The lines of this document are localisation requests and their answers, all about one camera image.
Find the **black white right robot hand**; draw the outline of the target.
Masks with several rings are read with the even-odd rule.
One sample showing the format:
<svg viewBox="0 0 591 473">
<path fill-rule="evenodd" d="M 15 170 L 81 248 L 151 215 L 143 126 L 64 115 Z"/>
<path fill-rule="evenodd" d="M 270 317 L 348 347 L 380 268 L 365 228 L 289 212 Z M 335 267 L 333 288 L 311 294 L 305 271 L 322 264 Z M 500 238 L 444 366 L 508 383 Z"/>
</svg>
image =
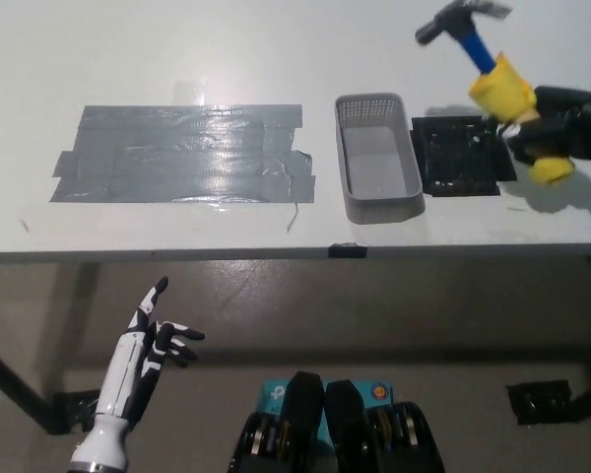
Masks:
<svg viewBox="0 0 591 473">
<path fill-rule="evenodd" d="M 497 131 L 514 158 L 527 166 L 545 158 L 591 161 L 591 91 L 539 86 L 535 94 L 538 118 Z"/>
</svg>

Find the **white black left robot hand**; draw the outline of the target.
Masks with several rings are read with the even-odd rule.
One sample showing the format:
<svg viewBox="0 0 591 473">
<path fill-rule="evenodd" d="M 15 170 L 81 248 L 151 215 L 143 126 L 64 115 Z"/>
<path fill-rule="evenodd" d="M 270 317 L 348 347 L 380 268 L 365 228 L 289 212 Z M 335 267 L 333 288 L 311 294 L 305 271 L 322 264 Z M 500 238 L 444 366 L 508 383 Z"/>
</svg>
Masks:
<svg viewBox="0 0 591 473">
<path fill-rule="evenodd" d="M 119 337 L 100 390 L 96 414 L 137 425 L 155 391 L 165 361 L 185 368 L 197 359 L 185 340 L 202 341 L 205 334 L 172 321 L 158 321 L 153 312 L 168 286 L 162 277 L 136 307 Z"/>
</svg>

